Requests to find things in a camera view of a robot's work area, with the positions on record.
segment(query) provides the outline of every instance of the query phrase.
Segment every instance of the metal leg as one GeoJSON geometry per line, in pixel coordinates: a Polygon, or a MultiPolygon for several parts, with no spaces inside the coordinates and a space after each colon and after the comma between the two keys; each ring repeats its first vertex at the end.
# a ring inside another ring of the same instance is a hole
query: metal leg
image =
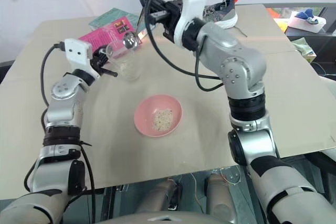
{"type": "Polygon", "coordinates": [[[170,179],[157,184],[140,203],[135,213],[167,210],[175,189],[176,183],[170,179]]]}
{"type": "Polygon", "coordinates": [[[211,174],[206,191],[206,213],[222,221],[237,223],[237,212],[228,186],[219,174],[211,174]]]}

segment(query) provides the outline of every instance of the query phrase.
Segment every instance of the white container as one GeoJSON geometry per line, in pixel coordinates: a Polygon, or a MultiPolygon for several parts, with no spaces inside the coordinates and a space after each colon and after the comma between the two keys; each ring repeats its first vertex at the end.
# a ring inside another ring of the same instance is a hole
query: white container
{"type": "Polygon", "coordinates": [[[327,23],[325,18],[314,16],[314,19],[317,19],[319,21],[318,24],[310,24],[306,20],[295,17],[298,14],[298,12],[293,11],[290,15],[288,26],[293,27],[296,29],[301,29],[305,31],[310,31],[312,33],[318,33],[322,27],[327,23]]]}

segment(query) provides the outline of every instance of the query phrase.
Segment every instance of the shoe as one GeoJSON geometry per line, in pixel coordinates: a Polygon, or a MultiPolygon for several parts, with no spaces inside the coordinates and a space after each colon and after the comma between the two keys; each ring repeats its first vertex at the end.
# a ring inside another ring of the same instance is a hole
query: shoe
{"type": "Polygon", "coordinates": [[[238,20],[235,2],[237,2],[237,0],[223,0],[221,3],[205,6],[203,10],[203,20],[206,22],[214,22],[223,29],[234,27],[238,20]]]}

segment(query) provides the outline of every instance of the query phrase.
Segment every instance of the beige table surface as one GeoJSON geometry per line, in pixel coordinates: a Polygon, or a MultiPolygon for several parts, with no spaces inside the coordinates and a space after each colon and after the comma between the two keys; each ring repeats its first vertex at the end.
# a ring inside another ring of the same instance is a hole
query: beige table surface
{"type": "MultiPolygon", "coordinates": [[[[246,46],[264,53],[267,109],[282,157],[336,147],[336,100],[310,65],[299,55],[262,5],[237,6],[239,27],[230,32],[246,46]]],[[[92,18],[42,23],[0,85],[0,199],[25,194],[24,176],[42,146],[39,90],[43,55],[58,40],[90,31],[92,18]]],[[[158,46],[178,66],[193,71],[192,54],[177,48],[155,30],[158,46]]],[[[224,88],[203,92],[192,77],[169,67],[146,38],[137,51],[144,71],[135,82],[103,76],[92,85],[84,107],[81,139],[97,188],[234,165],[227,132],[229,108],[224,88]],[[179,127],[162,138],[140,135],[133,124],[137,105],[165,93],[176,97],[184,115],[179,127]]],[[[63,52],[47,61],[45,85],[69,71],[63,52]]],[[[211,73],[200,66],[202,73],[211,73]]],[[[202,80],[205,86],[218,83],[202,80]]]]}

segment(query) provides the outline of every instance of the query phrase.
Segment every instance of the rice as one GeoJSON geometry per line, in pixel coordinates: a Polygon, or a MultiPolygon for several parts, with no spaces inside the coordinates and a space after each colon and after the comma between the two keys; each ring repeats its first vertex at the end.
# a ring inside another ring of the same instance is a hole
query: rice
{"type": "Polygon", "coordinates": [[[167,131],[172,127],[173,111],[170,109],[158,110],[154,115],[153,129],[167,131]]]}

